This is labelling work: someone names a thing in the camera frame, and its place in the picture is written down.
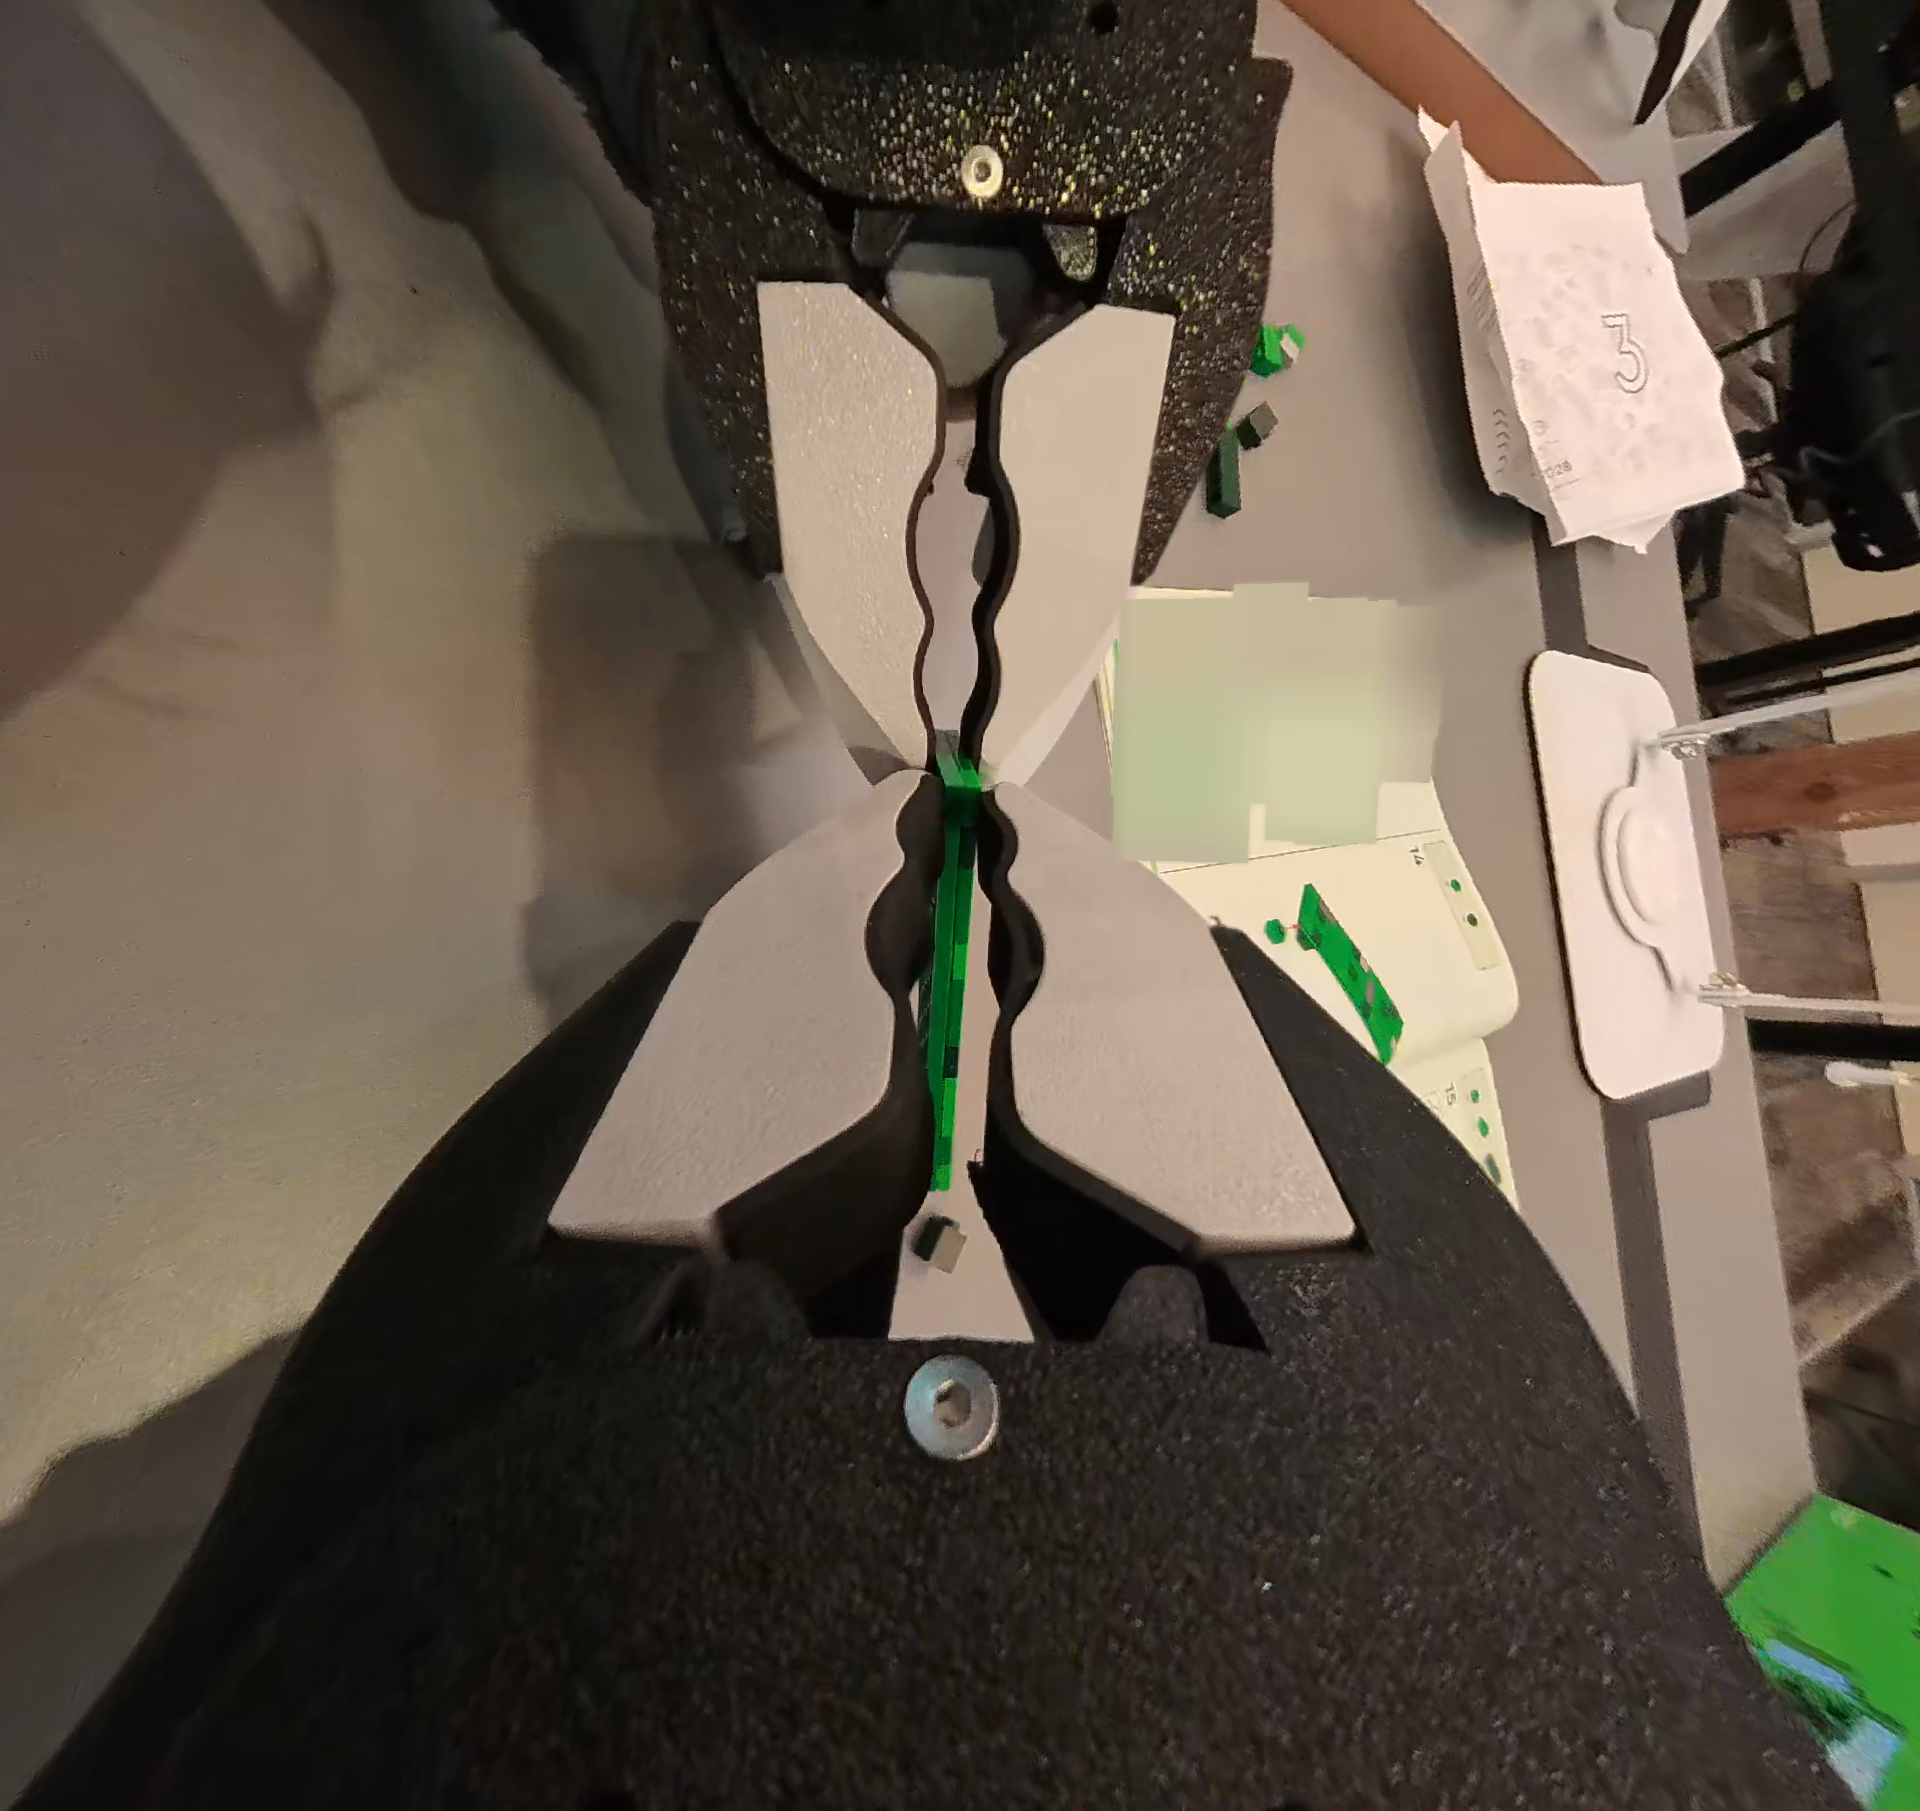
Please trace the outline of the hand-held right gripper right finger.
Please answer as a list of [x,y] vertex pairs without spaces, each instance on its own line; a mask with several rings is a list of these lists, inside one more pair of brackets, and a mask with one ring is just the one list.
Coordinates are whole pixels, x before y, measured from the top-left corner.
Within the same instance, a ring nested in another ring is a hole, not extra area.
[[1211,922],[1018,786],[981,813],[990,1107],[1178,1254],[1348,1248],[1357,1223]]

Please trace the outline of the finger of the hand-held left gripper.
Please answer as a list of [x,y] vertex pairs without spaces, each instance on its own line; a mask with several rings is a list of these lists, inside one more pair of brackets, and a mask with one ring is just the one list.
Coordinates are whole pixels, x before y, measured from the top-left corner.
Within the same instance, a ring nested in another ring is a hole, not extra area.
[[781,607],[846,743],[925,768],[915,535],[946,451],[944,372],[894,310],[846,284],[764,281],[755,316]]
[[976,607],[964,736],[988,784],[1025,784],[1110,647],[1139,543],[1174,321],[1095,304],[996,372],[988,486],[996,561]]

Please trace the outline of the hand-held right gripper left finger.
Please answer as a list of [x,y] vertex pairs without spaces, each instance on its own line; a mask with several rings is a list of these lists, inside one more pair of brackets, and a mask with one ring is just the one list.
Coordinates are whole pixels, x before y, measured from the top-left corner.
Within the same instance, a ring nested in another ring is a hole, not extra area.
[[578,1241],[872,1260],[925,1200],[940,781],[899,769],[701,920],[548,1212]]

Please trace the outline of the green brick plate assembly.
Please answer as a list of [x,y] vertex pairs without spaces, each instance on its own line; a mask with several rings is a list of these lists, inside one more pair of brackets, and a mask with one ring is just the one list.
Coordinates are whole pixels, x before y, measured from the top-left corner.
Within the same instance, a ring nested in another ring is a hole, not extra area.
[[932,896],[932,950],[925,972],[920,1035],[932,1107],[932,1150],[927,1191],[951,1187],[957,1082],[963,1076],[964,1007],[976,886],[981,768],[954,735],[934,741],[932,768],[944,789],[944,865]]

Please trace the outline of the grey desk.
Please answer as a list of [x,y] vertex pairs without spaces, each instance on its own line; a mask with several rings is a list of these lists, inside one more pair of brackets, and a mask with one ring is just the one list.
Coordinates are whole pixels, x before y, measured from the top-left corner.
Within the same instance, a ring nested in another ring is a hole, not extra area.
[[1606,1103],[1575,1046],[1524,673],[1546,647],[1659,678],[1696,714],[1669,536],[1644,553],[1539,553],[1482,480],[1460,389],[1447,244],[1412,115],[1280,0],[1257,47],[1292,68],[1276,158],[1269,317],[1305,329],[1244,509],[1191,497],[1155,575],[1178,589],[1302,582],[1434,614],[1431,781],[1493,907],[1520,1007],[1489,1049],[1524,1220],[1643,1407],[1721,1587],[1810,1502],[1812,1441],[1743,1031],[1640,1103]]

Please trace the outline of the brown-edged neighbour desk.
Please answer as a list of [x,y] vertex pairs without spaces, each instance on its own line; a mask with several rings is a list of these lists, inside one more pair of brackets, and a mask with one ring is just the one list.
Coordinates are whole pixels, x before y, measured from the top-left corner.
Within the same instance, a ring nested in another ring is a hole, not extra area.
[[1396,102],[1458,125],[1493,178],[1640,182],[1677,216],[1667,120],[1635,120],[1651,50],[1617,0],[1280,3]]

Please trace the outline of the pile of loose small bricks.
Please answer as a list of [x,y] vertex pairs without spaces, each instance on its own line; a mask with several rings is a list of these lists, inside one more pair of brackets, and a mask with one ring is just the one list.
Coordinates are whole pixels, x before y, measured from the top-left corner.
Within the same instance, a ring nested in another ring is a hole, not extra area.
[[[1277,380],[1302,356],[1307,338],[1295,326],[1262,324],[1250,359],[1250,376],[1258,383]],[[1242,466],[1271,442],[1277,414],[1269,401],[1258,401],[1227,422],[1213,445],[1205,471],[1205,506],[1217,521],[1236,517],[1242,509]]]

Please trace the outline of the black board on white stand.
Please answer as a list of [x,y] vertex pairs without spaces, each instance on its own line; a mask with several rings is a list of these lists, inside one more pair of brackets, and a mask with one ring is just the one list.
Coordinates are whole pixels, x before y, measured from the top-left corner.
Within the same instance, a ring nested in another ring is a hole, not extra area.
[[1903,670],[1681,722],[1640,666],[1558,649],[1531,660],[1524,699],[1573,1031],[1604,1101],[1707,1075],[1733,1014],[1874,1014],[1916,1028],[1913,1006],[1759,994],[1717,965],[1687,772],[1717,739],[1913,686],[1916,670]]

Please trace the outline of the crumpled white paper bag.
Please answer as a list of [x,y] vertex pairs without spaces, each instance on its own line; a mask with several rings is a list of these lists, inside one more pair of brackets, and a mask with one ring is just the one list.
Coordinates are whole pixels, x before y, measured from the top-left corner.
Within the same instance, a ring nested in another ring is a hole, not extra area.
[[1740,490],[1721,373],[1639,184],[1503,184],[1419,117],[1480,473],[1554,547],[1644,553]]

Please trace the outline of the black office chair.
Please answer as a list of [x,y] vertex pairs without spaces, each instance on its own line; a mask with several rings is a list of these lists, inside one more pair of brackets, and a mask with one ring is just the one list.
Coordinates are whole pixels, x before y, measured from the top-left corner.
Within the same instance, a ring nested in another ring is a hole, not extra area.
[[1780,407],[1788,511],[1823,525],[1857,573],[1917,563],[1916,404],[1894,377],[1890,296],[1850,215],[1830,261],[1798,292]]

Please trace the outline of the green toy set box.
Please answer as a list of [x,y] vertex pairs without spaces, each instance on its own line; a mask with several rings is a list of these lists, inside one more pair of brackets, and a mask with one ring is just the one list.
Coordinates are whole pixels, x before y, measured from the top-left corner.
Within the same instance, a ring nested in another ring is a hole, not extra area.
[[1724,1602],[1860,1807],[1917,1807],[1917,1535],[1818,1493]]

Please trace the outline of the wooden post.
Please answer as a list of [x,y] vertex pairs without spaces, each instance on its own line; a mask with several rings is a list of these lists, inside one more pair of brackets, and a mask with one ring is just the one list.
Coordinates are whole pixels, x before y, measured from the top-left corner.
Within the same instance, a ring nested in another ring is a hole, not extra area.
[[1737,754],[1711,764],[1721,838],[1787,838],[1917,821],[1917,735]]

